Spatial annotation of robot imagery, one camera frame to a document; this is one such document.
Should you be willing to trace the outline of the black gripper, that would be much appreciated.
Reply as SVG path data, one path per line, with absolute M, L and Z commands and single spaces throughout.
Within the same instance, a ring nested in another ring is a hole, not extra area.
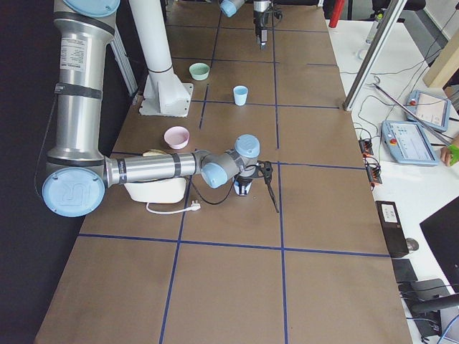
M 249 188 L 252 180 L 263 178 L 266 186 L 271 187 L 273 167 L 270 161 L 257 161 L 255 164 L 248 165 L 242 175 L 235 177 L 235 188 Z
M 283 14 L 273 1 L 253 1 L 253 22 L 255 25 L 255 35 L 258 36 L 258 44 L 261 49 L 266 47 L 267 34 L 262 34 L 268 28 L 268 19 L 272 14 L 276 19 L 281 20 Z

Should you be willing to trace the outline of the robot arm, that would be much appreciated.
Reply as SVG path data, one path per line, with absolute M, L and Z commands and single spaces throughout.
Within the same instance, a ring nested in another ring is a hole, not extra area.
M 114 185 L 200 175 L 218 188 L 231 182 L 243 195 L 256 178 L 270 184 L 273 168 L 259 159 L 259 140 L 241 135 L 217 156 L 205 150 L 112 159 L 98 149 L 105 51 L 114 39 L 117 1 L 56 1 L 61 33 L 60 78 L 55 86 L 57 136 L 47 154 L 42 199 L 56 214 L 78 217 L 94 211 Z
M 270 17 L 281 21 L 283 18 L 282 11 L 273 1 L 252 1 L 253 3 L 253 23 L 255 26 L 256 42 L 261 49 L 264 49 L 268 41 L 268 30 Z M 230 18 L 245 4 L 243 0 L 223 0 L 220 1 L 219 7 L 222 13 Z

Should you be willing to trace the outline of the person hand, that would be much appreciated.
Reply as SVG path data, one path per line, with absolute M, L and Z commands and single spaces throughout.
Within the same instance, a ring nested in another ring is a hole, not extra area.
M 458 135 L 440 150 L 440 160 L 448 167 L 458 162 Z

